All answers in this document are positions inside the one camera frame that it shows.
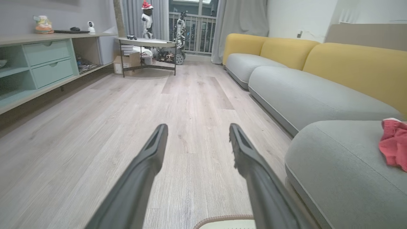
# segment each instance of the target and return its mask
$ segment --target table top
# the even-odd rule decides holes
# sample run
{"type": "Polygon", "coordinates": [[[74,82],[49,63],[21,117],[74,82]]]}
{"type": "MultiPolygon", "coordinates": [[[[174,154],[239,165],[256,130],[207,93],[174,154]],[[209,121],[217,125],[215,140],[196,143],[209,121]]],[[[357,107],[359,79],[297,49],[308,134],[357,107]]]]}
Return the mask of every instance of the table top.
{"type": "Polygon", "coordinates": [[[29,33],[15,36],[2,36],[0,37],[0,45],[30,43],[48,40],[59,40],[69,38],[83,38],[83,37],[102,37],[102,36],[116,36],[115,33],[51,33],[51,34],[38,34],[29,33]]]}
{"type": "Polygon", "coordinates": [[[158,39],[137,38],[137,40],[129,40],[125,37],[117,37],[122,44],[130,44],[135,46],[149,46],[149,47],[175,47],[175,42],[158,39]]]}

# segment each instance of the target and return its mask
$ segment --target balcony railing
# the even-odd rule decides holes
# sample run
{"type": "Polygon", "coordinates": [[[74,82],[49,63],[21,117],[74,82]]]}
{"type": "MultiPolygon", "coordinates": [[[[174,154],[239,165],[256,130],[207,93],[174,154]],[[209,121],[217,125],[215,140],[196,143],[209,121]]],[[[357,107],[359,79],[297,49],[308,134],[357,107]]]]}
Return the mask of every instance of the balcony railing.
{"type": "MultiPolygon", "coordinates": [[[[179,13],[170,12],[170,40],[175,41],[179,13]]],[[[184,18],[186,25],[186,53],[211,54],[215,34],[216,17],[188,14],[184,18]]]]}

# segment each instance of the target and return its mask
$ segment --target santa hat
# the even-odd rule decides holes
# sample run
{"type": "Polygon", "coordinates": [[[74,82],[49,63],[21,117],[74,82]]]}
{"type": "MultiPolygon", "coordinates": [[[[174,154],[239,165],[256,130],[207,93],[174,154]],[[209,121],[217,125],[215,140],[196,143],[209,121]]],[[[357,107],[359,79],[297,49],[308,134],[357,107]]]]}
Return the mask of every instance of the santa hat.
{"type": "Polygon", "coordinates": [[[143,7],[141,7],[141,9],[152,9],[152,8],[153,6],[151,4],[148,4],[146,0],[144,0],[143,7]]]}

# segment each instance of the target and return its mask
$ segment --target small table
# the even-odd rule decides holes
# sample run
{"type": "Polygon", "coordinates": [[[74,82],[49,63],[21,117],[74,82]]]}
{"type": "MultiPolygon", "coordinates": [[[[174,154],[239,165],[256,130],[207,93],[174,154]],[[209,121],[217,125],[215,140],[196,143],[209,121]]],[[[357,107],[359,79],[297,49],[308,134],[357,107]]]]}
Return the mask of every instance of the small table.
{"type": "Polygon", "coordinates": [[[119,47],[120,47],[120,57],[122,61],[122,73],[123,77],[125,76],[125,71],[131,71],[135,69],[142,69],[142,68],[158,68],[158,69],[165,69],[165,70],[174,70],[174,75],[176,73],[177,64],[174,58],[174,67],[167,67],[167,66],[157,66],[157,65],[140,65],[136,67],[130,68],[123,68],[123,54],[122,54],[122,44],[130,44],[134,46],[141,47],[166,47],[166,48],[174,48],[175,53],[174,56],[177,56],[177,48],[175,42],[165,41],[165,40],[158,40],[158,39],[146,39],[146,38],[137,38],[137,40],[129,40],[125,37],[117,37],[116,39],[119,40],[119,47]]]}

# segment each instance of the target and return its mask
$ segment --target white camera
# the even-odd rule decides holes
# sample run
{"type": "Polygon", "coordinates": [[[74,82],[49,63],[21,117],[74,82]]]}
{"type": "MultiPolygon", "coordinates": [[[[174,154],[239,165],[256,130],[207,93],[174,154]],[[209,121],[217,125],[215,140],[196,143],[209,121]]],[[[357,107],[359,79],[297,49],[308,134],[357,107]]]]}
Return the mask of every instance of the white camera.
{"type": "Polygon", "coordinates": [[[90,32],[90,33],[95,33],[96,31],[95,31],[95,24],[93,23],[93,21],[88,21],[88,31],[90,32]]]}

